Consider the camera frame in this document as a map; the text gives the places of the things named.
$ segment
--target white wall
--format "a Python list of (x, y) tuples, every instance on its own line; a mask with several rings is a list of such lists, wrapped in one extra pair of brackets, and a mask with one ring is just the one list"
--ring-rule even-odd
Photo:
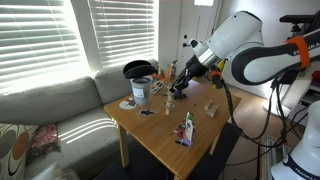
[[(287, 37), (291, 36), (292, 24), (280, 23), (280, 17), (293, 14), (312, 15), (318, 10), (319, 0), (223, 0), (218, 25), (237, 11), (249, 11), (263, 22), (262, 36), (265, 46), (276, 46), (283, 44)], [(226, 66), (224, 78), (228, 84), (265, 98), (270, 96), (270, 82), (260, 86), (244, 86), (237, 83), (230, 73), (230, 63)]]

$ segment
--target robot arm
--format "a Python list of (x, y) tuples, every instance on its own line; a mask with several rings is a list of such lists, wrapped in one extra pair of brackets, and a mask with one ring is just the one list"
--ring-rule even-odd
[[(231, 60), (234, 78), (245, 85), (259, 85), (291, 70), (320, 61), (320, 29), (289, 39), (277, 47), (263, 47), (262, 22), (248, 12), (228, 18), (204, 43), (191, 40), (195, 55), (172, 84), (171, 92), (188, 86), (221, 59)], [(275, 179), (320, 179), (320, 101), (309, 108), (309, 122), (303, 139), (282, 163), (273, 166)]]
[(190, 44), (195, 55), (187, 62), (170, 91), (188, 87), (192, 77), (203, 75), (222, 59), (232, 61), (234, 78), (245, 85), (259, 85), (289, 70), (304, 68), (300, 51), (310, 62), (320, 59), (320, 30), (304, 35), (300, 45), (287, 42), (277, 47), (263, 47), (261, 27), (258, 17), (240, 11), (229, 17), (204, 43), (192, 39)]

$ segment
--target window blinds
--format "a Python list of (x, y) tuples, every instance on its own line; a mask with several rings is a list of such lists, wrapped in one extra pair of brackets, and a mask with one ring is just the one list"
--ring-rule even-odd
[(0, 0), (0, 93), (87, 74), (79, 38), (69, 1)]
[(102, 66), (157, 59), (157, 0), (88, 0)]

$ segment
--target wooden floor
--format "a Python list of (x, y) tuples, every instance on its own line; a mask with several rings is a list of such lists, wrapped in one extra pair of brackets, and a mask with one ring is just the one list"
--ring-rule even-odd
[[(208, 81), (199, 80), (201, 83), (209, 83)], [(234, 118), (239, 127), (249, 135), (250, 137), (256, 137), (262, 131), (266, 122), (267, 111), (263, 108), (265, 103), (268, 103), (267, 99), (261, 98), (249, 92), (228, 86), (231, 94), (241, 97), (241, 102), (237, 109), (234, 111)], [(265, 137), (278, 138), (282, 124), (277, 116), (270, 116), (270, 122), (268, 125)], [(304, 132), (304, 126), (297, 126), (296, 131), (300, 136)], [(295, 146), (299, 142), (296, 135), (288, 134), (288, 144)], [(234, 164), (244, 162), (252, 158), (257, 157), (258, 145), (246, 140), (242, 137), (238, 140), (233, 152), (231, 153), (227, 164)], [(257, 161), (251, 163), (227, 166), (224, 169), (224, 180), (254, 180), (257, 177)]]

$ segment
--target small toy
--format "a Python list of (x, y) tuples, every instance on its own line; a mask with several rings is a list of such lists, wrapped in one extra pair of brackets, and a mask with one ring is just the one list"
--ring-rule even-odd
[(206, 113), (213, 117), (215, 112), (218, 110), (219, 106), (218, 105), (212, 105), (213, 104), (213, 101), (210, 100), (206, 106), (204, 107), (204, 110), (206, 111)]
[(178, 129), (174, 131), (178, 137), (178, 140), (175, 141), (177, 144), (191, 146), (192, 138), (194, 137), (193, 133), (195, 132), (194, 121), (195, 119), (193, 117), (193, 114), (188, 112), (185, 120), (183, 120), (179, 124)]

